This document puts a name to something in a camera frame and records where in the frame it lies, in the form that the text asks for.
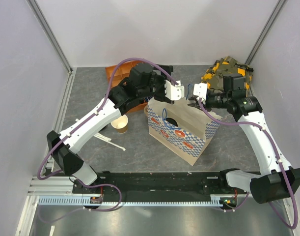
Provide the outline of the checkered paper takeout bag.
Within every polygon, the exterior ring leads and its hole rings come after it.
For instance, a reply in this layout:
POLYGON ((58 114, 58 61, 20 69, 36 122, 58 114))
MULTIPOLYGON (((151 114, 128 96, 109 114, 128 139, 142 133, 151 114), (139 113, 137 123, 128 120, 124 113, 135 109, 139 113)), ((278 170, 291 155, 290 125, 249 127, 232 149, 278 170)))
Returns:
POLYGON ((151 98, 148 101, 149 134, 181 157, 194 165, 215 135, 219 123, 210 119, 202 110, 189 107, 185 97, 174 104, 151 98), (166 118, 177 121, 174 126, 166 118))

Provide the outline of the cardboard cup carrier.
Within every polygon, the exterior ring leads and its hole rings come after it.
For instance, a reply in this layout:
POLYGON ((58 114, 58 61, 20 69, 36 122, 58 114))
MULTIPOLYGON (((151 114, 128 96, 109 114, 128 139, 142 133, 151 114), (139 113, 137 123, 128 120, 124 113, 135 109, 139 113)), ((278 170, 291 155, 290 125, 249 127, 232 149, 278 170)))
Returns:
POLYGON ((144 111, 146 117, 148 117, 148 106, 145 106, 143 111, 144 111))

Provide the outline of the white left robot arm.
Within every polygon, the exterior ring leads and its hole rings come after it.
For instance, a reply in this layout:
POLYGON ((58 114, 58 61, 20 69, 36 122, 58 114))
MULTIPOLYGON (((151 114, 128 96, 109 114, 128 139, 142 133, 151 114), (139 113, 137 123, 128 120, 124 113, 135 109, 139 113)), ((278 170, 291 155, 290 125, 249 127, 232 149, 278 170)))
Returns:
POLYGON ((145 98, 173 103, 165 92, 165 84, 171 81, 168 77, 172 72, 172 66, 138 63, 131 68, 129 76, 108 90, 92 111, 60 133, 51 131, 47 135, 49 155, 61 171, 79 179, 89 193, 99 191, 101 185, 97 173, 78 156, 78 152, 96 133, 138 106, 145 98))

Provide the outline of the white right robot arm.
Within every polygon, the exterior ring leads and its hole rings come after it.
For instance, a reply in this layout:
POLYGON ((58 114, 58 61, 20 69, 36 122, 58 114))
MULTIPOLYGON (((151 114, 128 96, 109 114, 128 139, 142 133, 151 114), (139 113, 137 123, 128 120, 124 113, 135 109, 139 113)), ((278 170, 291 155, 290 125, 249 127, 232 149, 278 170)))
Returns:
POLYGON ((218 189, 230 193, 235 187, 249 192, 259 204, 289 198, 300 186, 300 168, 293 168, 274 142, 265 121, 263 109, 254 96, 247 94, 245 76, 225 74, 223 88, 208 83, 194 84, 191 107, 207 115, 213 108, 225 109, 241 127, 257 158, 260 173, 250 174, 239 169, 224 171, 218 189))

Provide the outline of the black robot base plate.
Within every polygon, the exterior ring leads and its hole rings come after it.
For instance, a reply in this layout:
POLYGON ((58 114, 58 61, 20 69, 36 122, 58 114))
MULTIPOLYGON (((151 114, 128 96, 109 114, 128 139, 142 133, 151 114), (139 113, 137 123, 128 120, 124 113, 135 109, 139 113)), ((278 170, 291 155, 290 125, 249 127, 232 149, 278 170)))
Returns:
POLYGON ((176 173, 98 173, 96 184, 104 187, 87 188, 78 180, 74 194, 103 194, 107 200, 139 201, 209 200, 211 195, 235 196, 245 191, 227 185, 219 172, 176 173))

